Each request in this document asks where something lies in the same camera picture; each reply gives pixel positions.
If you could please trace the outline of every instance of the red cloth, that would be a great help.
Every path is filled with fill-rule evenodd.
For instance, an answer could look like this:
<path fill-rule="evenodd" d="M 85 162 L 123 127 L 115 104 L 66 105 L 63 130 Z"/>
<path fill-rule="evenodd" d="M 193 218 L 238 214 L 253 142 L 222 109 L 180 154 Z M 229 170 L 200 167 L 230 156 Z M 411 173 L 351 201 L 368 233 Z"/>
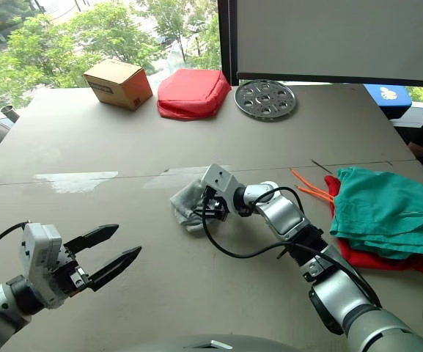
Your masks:
<path fill-rule="evenodd" d="M 340 180 L 333 176 L 325 176 L 328 192 L 336 196 L 340 190 Z M 331 215 L 334 215 L 334 205 L 330 204 Z M 353 266 L 359 268 L 383 269 L 383 270 L 408 270 L 413 269 L 423 273 L 423 254 L 412 254 L 405 260 L 395 260 L 379 257 L 375 253 L 357 251 L 351 249 L 347 240 L 338 238 L 338 244 L 342 256 Z"/>
<path fill-rule="evenodd" d="M 159 114 L 178 120 L 214 116 L 230 90 L 221 71 L 181 68 L 159 86 Z"/>

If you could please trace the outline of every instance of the cardboard box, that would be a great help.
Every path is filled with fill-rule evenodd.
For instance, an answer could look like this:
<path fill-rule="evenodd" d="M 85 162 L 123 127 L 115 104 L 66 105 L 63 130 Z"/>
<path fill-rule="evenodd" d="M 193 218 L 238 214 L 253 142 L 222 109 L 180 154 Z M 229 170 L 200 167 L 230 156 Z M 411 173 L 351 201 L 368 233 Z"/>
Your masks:
<path fill-rule="evenodd" d="M 84 73 L 97 98 L 108 104 L 136 110 L 152 91 L 144 69 L 107 59 Z"/>

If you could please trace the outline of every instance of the white table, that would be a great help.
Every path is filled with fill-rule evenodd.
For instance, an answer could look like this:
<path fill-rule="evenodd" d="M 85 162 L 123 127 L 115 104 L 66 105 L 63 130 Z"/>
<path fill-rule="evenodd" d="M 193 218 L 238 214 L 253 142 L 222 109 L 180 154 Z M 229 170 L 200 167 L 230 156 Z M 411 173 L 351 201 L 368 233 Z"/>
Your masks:
<path fill-rule="evenodd" d="M 323 91 L 327 96 L 325 100 L 329 103 L 328 87 L 323 87 L 324 89 L 304 87 L 301 92 L 309 88 L 314 88 L 316 92 Z M 355 90 L 350 90 L 350 86 L 333 87 L 333 90 L 334 98 L 339 97 L 340 90 L 353 92 L 353 95 L 360 97 L 366 96 L 366 93 L 359 91 L 357 86 Z M 55 96 L 62 94 L 63 91 L 54 92 Z M 226 128 L 227 123 L 230 129 L 234 128 L 236 131 L 239 123 L 247 126 L 240 135 L 245 135 L 246 131 L 251 131 L 254 136 L 260 134 L 271 144 L 275 154 L 271 156 L 271 161 L 258 158 L 257 155 L 254 159 L 256 166 L 253 168 L 252 155 L 245 155 L 242 163 L 238 164 L 242 169 L 234 172 L 242 183 L 274 180 L 282 186 L 292 186 L 297 181 L 288 167 L 297 166 L 295 169 L 309 181 L 325 188 L 323 182 L 325 172 L 318 166 L 310 166 L 311 162 L 307 159 L 313 158 L 325 165 L 329 164 L 327 160 L 343 160 L 347 164 L 350 163 L 350 158 L 356 159 L 356 153 L 360 153 L 360 158 L 367 161 L 365 164 L 357 163 L 361 166 L 397 172 L 423 183 L 423 168 L 413 160 L 413 156 L 402 145 L 389 121 L 372 106 L 370 100 L 367 98 L 364 102 L 361 98 L 359 100 L 358 104 L 364 106 L 370 113 L 369 116 L 364 116 L 364 110 L 360 110 L 358 115 L 364 118 L 353 118 L 357 119 L 358 125 L 363 123 L 364 130 L 372 131 L 370 124 L 364 123 L 364 119 L 369 118 L 372 124 L 385 125 L 385 128 L 376 131 L 376 139 L 372 136 L 364 137 L 364 131 L 356 132 L 356 135 L 350 133 L 350 130 L 339 133 L 340 138 L 346 135 L 345 143 L 358 137 L 358 147 L 351 148 L 352 144 L 342 147 L 337 139 L 331 139 L 331 150 L 336 150 L 337 153 L 330 153 L 327 151 L 330 148 L 318 144 L 321 139 L 328 141 L 327 132 L 335 133 L 335 129 L 329 131 L 319 129 L 316 133 L 313 128 L 304 127 L 305 124 L 297 120 L 299 111 L 291 119 L 282 122 L 280 128 L 277 128 L 278 124 L 267 125 L 246 119 L 238 115 L 236 110 L 232 113 L 235 116 L 230 113 L 229 116 L 226 115 L 227 109 L 232 110 L 229 106 L 231 101 L 226 102 L 227 106 L 223 107 L 225 109 L 221 110 L 215 120 L 177 122 L 156 119 L 154 122 L 155 116 L 147 115 L 150 110 L 146 106 L 144 113 L 138 111 L 134 116 L 129 116 L 130 113 L 126 111 L 88 100 L 86 104 L 91 107 L 80 108 L 85 114 L 91 111 L 89 116 L 94 121 L 110 119 L 101 124 L 106 130 L 106 135 L 112 140 L 109 144 L 102 144 L 109 151 L 107 153 L 102 152 L 103 148 L 95 142 L 100 135 L 99 125 L 94 123 L 89 126 L 76 122 L 76 117 L 87 120 L 85 114 L 76 114 L 72 111 L 71 122 L 65 120 L 66 125 L 70 126 L 67 130 L 60 122 L 35 127 L 25 122 L 29 118 L 35 121 L 32 108 L 32 115 L 23 117 L 21 121 L 23 123 L 19 125 L 18 122 L 11 131 L 9 135 L 11 139 L 0 146 L 0 232 L 11 224 L 30 219 L 44 224 L 55 224 L 64 240 L 68 241 L 99 224 L 119 223 L 120 228 L 111 240 L 78 256 L 84 269 L 90 273 L 104 261 L 127 248 L 142 245 L 143 252 L 122 276 L 97 293 L 85 291 L 67 300 L 59 309 L 37 314 L 33 322 L 17 333 L 4 350 L 19 352 L 31 348 L 34 351 L 47 352 L 115 351 L 134 343 L 160 337 L 233 333 L 267 337 L 304 351 L 346 351 L 345 338 L 332 335 L 320 322 L 307 299 L 309 286 L 301 278 L 297 265 L 288 256 L 277 261 L 276 250 L 251 260 L 225 257 L 217 252 L 206 238 L 201 235 L 190 235 L 178 226 L 169 198 L 190 181 L 200 177 L 202 169 L 198 166 L 221 161 L 235 165 L 240 160 L 236 152 L 240 150 L 239 147 L 228 149 L 226 155 L 218 153 L 224 150 L 224 144 L 227 146 L 235 144 L 229 139 L 231 135 Z M 350 103 L 350 99 L 347 101 L 354 109 L 355 104 Z M 331 106 L 337 106 L 341 112 L 345 105 L 332 102 Z M 98 113 L 99 111 L 103 113 L 115 111 L 117 115 L 124 114 L 126 120 L 102 115 Z M 313 116 L 304 115 L 309 125 L 316 126 Z M 301 131 L 306 133 L 306 138 L 298 136 L 297 131 L 290 128 L 292 119 L 295 121 L 294 125 L 297 124 Z M 321 125 L 324 128 L 328 128 L 330 124 L 323 122 L 325 120 L 320 115 L 318 119 L 322 121 Z M 338 121 L 339 123 L 332 123 L 336 124 L 338 129 L 343 126 L 341 121 L 348 124 L 347 128 L 351 130 L 354 127 L 350 124 L 351 119 L 346 117 L 340 117 Z M 202 157 L 190 150 L 185 151 L 184 155 L 175 155 L 156 143 L 157 135 L 162 137 L 167 135 L 164 131 L 158 130 L 158 125 L 162 128 L 166 128 L 164 125 L 168 126 L 169 133 L 175 136 L 180 135 L 179 132 L 182 130 L 195 131 L 201 138 L 213 137 L 213 133 L 209 131 L 216 133 L 222 131 L 222 133 L 214 134 L 215 138 L 210 138 L 212 147 Z M 81 126 L 85 127 L 83 132 L 76 133 L 75 129 Z M 278 136 L 282 133 L 282 126 L 287 127 L 283 134 L 297 138 L 298 141 L 306 139 L 307 148 L 301 149 L 300 153 L 291 153 L 290 151 L 296 147 L 296 144 L 291 142 L 294 139 L 289 138 L 281 142 L 272 139 L 272 134 Z M 125 145 L 141 145 L 137 139 L 127 138 L 129 136 L 129 133 L 125 132 L 127 127 L 130 131 L 135 131 L 133 135 L 142 141 L 141 149 L 122 148 Z M 41 137 L 42 134 L 35 135 L 38 144 L 33 142 L 30 139 L 33 134 L 25 131 L 26 128 L 31 131 L 43 129 L 46 143 Z M 270 136 L 266 136 L 263 132 L 257 133 L 258 128 Z M 319 138 L 311 138 L 312 142 L 309 143 L 308 132 L 315 133 L 315 137 Z M 27 136 L 26 140 L 21 142 L 22 145 L 16 143 L 16 134 Z M 74 138 L 76 135 L 79 135 L 78 148 L 83 150 L 82 153 L 73 149 L 76 141 L 71 137 Z M 69 136 L 69 138 L 63 139 L 65 143 L 56 146 L 56 136 Z M 184 134 L 184 138 L 189 141 L 200 139 L 187 133 Z M 241 137 L 240 140 L 246 146 L 253 145 L 246 142 L 245 138 Z M 158 145 L 157 150 L 154 150 L 154 145 Z M 277 149 L 278 145 L 280 147 L 284 145 L 285 148 Z M 370 152 L 360 148 L 360 145 L 364 148 L 369 145 Z M 49 158 L 50 148 L 53 151 L 58 150 L 60 152 L 58 155 L 63 155 L 65 158 Z M 262 148 L 266 153 L 271 151 L 270 145 L 264 145 Z M 15 149 L 25 150 L 28 153 L 21 158 L 21 167 L 18 168 L 12 161 L 4 166 L 3 161 L 7 155 L 19 154 Z M 145 150 L 155 152 L 144 155 Z M 40 161 L 38 164 L 35 162 L 37 153 Z M 326 167 L 335 172 L 342 166 L 335 164 Z M 108 176 L 102 179 L 86 175 L 85 178 L 64 182 L 33 180 L 33 176 L 37 173 L 99 170 L 118 170 L 119 174 L 113 178 Z M 331 223 L 327 204 L 306 194 L 302 194 L 301 198 L 307 216 L 327 232 Z M 236 252 L 250 252 L 274 241 L 263 219 L 258 216 L 249 219 L 230 216 L 225 223 L 212 226 L 212 231 L 222 244 Z M 334 242 L 327 233 L 324 238 Z M 21 272 L 18 263 L 19 245 L 20 235 L 16 233 L 0 243 L 0 282 Z M 369 283 L 377 290 L 384 307 L 423 336 L 423 274 L 412 271 L 363 272 Z"/>

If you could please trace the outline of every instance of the table surface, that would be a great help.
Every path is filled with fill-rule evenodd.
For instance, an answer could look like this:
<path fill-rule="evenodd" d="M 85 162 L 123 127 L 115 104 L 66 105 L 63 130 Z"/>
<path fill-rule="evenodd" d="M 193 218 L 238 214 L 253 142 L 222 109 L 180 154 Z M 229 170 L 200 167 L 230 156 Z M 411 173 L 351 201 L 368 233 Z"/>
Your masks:
<path fill-rule="evenodd" d="M 100 103 L 91 89 L 44 91 L 0 145 L 0 183 L 35 175 L 118 172 L 119 177 L 225 165 L 231 171 L 413 160 L 362 84 L 292 87 L 294 114 L 247 117 L 227 95 L 216 118 L 161 118 L 157 97 L 132 112 Z"/>
<path fill-rule="evenodd" d="M 150 116 L 152 112 L 146 106 L 143 112 L 140 110 L 130 117 L 130 113 L 93 102 L 85 90 L 79 93 L 79 96 L 86 97 L 87 107 L 79 107 L 84 113 L 72 111 L 70 119 L 60 117 L 64 123 L 51 124 L 50 119 L 44 118 L 50 128 L 42 123 L 28 123 L 30 120 L 36 121 L 32 108 L 31 114 L 16 123 L 8 136 L 11 139 L 0 146 L 0 183 L 4 183 L 0 184 L 0 232 L 11 224 L 30 219 L 55 224 L 64 241 L 68 241 L 100 224 L 119 223 L 120 228 L 111 240 L 79 254 L 79 262 L 88 273 L 125 249 L 141 245 L 143 251 L 127 271 L 102 290 L 96 293 L 87 290 L 68 299 L 59 309 L 45 310 L 34 316 L 33 322 L 18 332 L 3 351 L 19 352 L 28 348 L 47 352 L 118 351 L 156 338 L 204 333 L 266 337 L 303 351 L 347 351 L 345 338 L 332 335 L 321 323 L 307 299 L 309 286 L 288 256 L 278 261 L 278 251 L 275 250 L 250 260 L 226 257 L 217 252 L 202 233 L 191 235 L 180 227 L 169 202 L 170 196 L 201 176 L 201 166 L 219 161 L 227 161 L 228 165 L 235 166 L 239 160 L 243 160 L 238 164 L 243 169 L 233 173 L 245 184 L 273 180 L 281 186 L 293 186 L 298 181 L 288 169 L 292 166 L 316 186 L 326 188 L 323 182 L 326 172 L 318 166 L 311 166 L 306 158 L 313 158 L 335 172 L 351 163 L 351 160 L 356 160 L 359 153 L 359 158 L 363 160 L 356 163 L 359 166 L 396 172 L 423 183 L 421 164 L 413 159 L 389 121 L 372 106 L 370 100 L 363 102 L 359 98 L 358 104 L 369 112 L 369 116 L 365 116 L 363 110 L 355 114 L 356 104 L 353 99 L 346 99 L 357 123 L 346 117 L 337 119 L 338 115 L 333 112 L 322 118 L 307 112 L 316 110 L 309 102 L 303 105 L 304 97 L 309 99 L 309 88 L 317 93 L 315 97 L 324 95 L 325 102 L 330 103 L 331 107 L 336 106 L 335 110 L 340 114 L 346 112 L 343 103 L 330 102 L 330 87 L 295 87 L 296 95 L 302 100 L 301 106 L 294 116 L 280 124 L 263 124 L 240 116 L 237 110 L 229 106 L 232 103 L 229 97 L 225 109 L 216 119 L 201 122 L 156 118 Z M 340 98 L 340 92 L 352 97 L 366 97 L 367 94 L 358 86 L 332 88 L 334 99 Z M 54 97 L 65 96 L 68 99 L 75 93 L 72 90 L 55 91 Z M 42 97 L 42 101 L 48 102 L 47 97 Z M 40 102 L 36 100 L 32 105 L 40 106 Z M 112 111 L 116 115 L 124 114 L 125 119 L 106 116 Z M 299 114 L 304 111 L 307 124 L 317 126 L 315 120 L 318 118 L 326 130 L 321 127 L 317 130 L 308 128 L 301 122 Z M 86 115 L 98 123 L 89 126 Z M 103 118 L 111 118 L 110 124 Z M 334 119 L 332 123 L 326 121 L 330 118 Z M 370 127 L 367 120 L 372 120 L 372 124 L 380 129 Z M 302 148 L 300 153 L 290 152 L 297 150 L 298 146 L 293 138 L 304 141 L 304 136 L 294 131 L 291 121 L 306 133 L 307 148 Z M 247 134 L 247 131 L 251 131 L 252 136 L 260 135 L 260 140 L 268 143 L 262 146 L 265 153 L 270 153 L 273 148 L 275 155 L 270 157 L 271 161 L 256 155 L 255 166 L 251 166 L 250 155 L 238 157 L 237 154 L 243 150 L 237 144 L 226 155 L 220 154 L 224 150 L 223 145 L 232 145 L 232 141 L 228 140 L 231 138 L 226 127 L 228 123 L 229 128 L 235 130 L 239 124 L 246 126 L 240 135 Z M 360 130 L 353 130 L 353 123 Z M 215 130 L 219 124 L 221 134 Z M 290 138 L 284 142 L 273 140 L 272 133 L 283 136 L 281 129 L 284 125 L 287 125 L 287 133 L 284 134 Z M 97 145 L 99 126 L 106 130 L 111 143 Z M 202 157 L 199 157 L 199 150 L 195 146 L 184 150 L 181 155 L 170 153 L 162 145 L 161 139 L 156 138 L 168 136 L 160 128 L 168 128 L 169 134 L 174 136 L 172 139 L 183 134 L 188 141 L 210 140 L 210 149 Z M 137 140 L 129 139 L 128 135 L 132 133 L 125 130 L 135 131 L 135 139 L 141 140 L 142 146 Z M 115 131 L 119 134 L 118 140 L 114 138 Z M 199 136 L 191 136 L 186 131 L 194 131 Z M 309 143 L 308 132 L 315 133 L 319 138 L 311 139 Z M 343 142 L 330 139 L 328 135 L 331 133 L 338 133 L 340 139 L 344 138 Z M 17 135 L 27 137 L 21 142 L 22 145 L 14 141 Z M 56 146 L 56 138 L 62 136 L 65 138 Z M 330 145 L 324 147 L 319 144 L 321 139 L 327 143 L 331 141 Z M 254 145 L 247 138 L 240 137 L 240 141 L 247 147 Z M 182 145 L 184 142 L 178 139 L 177 143 Z M 21 167 L 17 167 L 16 161 L 6 158 L 7 155 L 22 153 L 22 150 L 27 154 L 19 161 Z M 50 158 L 50 151 L 64 158 Z M 74 160 L 69 157 L 70 151 Z M 264 155 L 258 149 L 253 151 Z M 344 162 L 329 165 L 328 160 Z M 3 167 L 4 161 L 8 161 L 8 164 Z M 116 170 L 118 175 L 104 173 L 96 177 L 82 173 L 99 170 Z M 63 172 L 80 174 L 62 177 Z M 34 175 L 42 173 L 59 173 L 59 176 L 34 180 Z M 325 231 L 324 238 L 334 243 L 327 233 L 331 223 L 328 205 L 306 194 L 302 194 L 301 199 L 307 216 Z M 213 225 L 212 231 L 222 244 L 236 252 L 250 252 L 275 241 L 259 216 L 247 219 L 230 216 L 225 223 Z M 21 272 L 17 251 L 20 238 L 20 233 L 15 233 L 0 243 L 0 282 Z M 423 336 L 423 274 L 413 271 L 362 272 L 378 292 L 384 307 Z"/>

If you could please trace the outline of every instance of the silver robot arm segment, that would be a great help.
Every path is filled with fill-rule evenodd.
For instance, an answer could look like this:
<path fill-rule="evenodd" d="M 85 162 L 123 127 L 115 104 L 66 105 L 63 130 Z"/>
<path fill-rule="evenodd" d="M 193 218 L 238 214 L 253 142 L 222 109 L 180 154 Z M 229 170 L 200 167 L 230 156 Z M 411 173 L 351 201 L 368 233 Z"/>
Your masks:
<path fill-rule="evenodd" d="M 43 308 L 60 307 L 86 288 L 94 291 L 124 271 L 141 247 L 123 252 L 103 268 L 87 275 L 76 253 L 109 239 L 118 225 L 103 225 L 62 244 L 54 225 L 28 223 L 23 228 L 20 259 L 23 275 L 0 285 L 0 349 Z"/>
<path fill-rule="evenodd" d="M 298 243 L 322 252 L 358 276 L 339 252 L 322 239 L 322 230 L 312 225 L 280 191 L 253 204 L 260 196 L 278 187 L 274 182 L 244 186 L 228 171 L 213 164 L 203 176 L 202 184 L 212 189 L 205 193 L 224 200 L 224 207 L 231 213 L 240 216 L 258 213 L 279 241 Z M 284 252 L 299 264 L 303 278 L 312 284 L 309 299 L 322 322 L 331 332 L 345 334 L 353 352 L 423 352 L 423 338 L 395 315 L 377 307 L 333 263 L 294 246 L 287 246 Z"/>

